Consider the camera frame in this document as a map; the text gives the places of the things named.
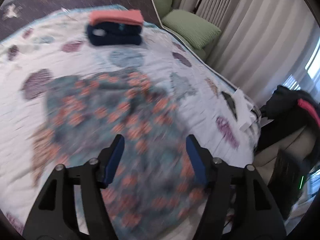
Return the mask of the dark clothes with pink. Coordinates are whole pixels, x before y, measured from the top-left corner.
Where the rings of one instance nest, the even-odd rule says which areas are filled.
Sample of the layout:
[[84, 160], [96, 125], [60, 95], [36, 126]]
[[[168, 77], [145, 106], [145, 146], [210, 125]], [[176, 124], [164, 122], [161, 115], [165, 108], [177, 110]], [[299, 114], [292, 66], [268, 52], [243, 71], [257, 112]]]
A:
[[270, 122], [261, 128], [257, 154], [303, 127], [319, 136], [319, 103], [306, 91], [278, 85], [260, 112]]

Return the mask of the white seashell print bedspread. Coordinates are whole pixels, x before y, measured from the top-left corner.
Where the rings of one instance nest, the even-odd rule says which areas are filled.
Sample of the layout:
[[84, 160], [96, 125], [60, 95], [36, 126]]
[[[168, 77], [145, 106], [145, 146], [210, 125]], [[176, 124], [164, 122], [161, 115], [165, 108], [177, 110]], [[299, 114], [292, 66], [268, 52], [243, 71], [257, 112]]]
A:
[[187, 135], [244, 167], [260, 127], [239, 128], [234, 90], [169, 33], [144, 23], [141, 45], [96, 47], [90, 12], [58, 11], [1, 42], [1, 210], [22, 232], [57, 164], [82, 165], [121, 134], [103, 200], [120, 239], [156, 239], [205, 201]]

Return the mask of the grey pleated curtain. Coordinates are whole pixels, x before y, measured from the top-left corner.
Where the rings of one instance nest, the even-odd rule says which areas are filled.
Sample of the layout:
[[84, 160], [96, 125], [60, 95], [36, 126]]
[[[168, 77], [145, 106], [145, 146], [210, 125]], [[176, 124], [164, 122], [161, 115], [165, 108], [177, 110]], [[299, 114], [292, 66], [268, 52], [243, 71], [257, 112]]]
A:
[[319, 25], [304, 0], [181, 0], [221, 29], [206, 64], [258, 106], [278, 85], [319, 97]]

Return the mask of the green striped pillow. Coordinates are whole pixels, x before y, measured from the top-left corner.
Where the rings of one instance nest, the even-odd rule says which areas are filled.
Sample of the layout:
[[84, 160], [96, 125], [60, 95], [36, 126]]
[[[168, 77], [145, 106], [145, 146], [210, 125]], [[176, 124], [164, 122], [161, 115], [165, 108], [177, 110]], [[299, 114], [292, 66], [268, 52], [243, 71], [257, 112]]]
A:
[[162, 18], [162, 24], [180, 34], [195, 49], [204, 48], [221, 33], [214, 24], [184, 10], [172, 10]]

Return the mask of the folded navy star garment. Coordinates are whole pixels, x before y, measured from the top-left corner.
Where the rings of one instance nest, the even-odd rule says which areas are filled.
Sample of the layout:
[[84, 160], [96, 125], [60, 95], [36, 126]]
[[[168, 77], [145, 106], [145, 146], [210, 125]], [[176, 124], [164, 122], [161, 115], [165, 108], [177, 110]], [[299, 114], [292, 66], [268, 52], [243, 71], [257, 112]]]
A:
[[89, 42], [94, 46], [109, 45], [140, 45], [142, 27], [113, 22], [88, 24], [86, 34]]

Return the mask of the folded pink garment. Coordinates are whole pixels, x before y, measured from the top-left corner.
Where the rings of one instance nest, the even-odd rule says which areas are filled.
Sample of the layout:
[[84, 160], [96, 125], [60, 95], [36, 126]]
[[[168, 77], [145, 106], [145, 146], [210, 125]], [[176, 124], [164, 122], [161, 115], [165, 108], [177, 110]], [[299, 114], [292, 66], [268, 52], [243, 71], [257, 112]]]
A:
[[97, 10], [91, 12], [90, 25], [103, 22], [142, 26], [144, 18], [140, 10]]

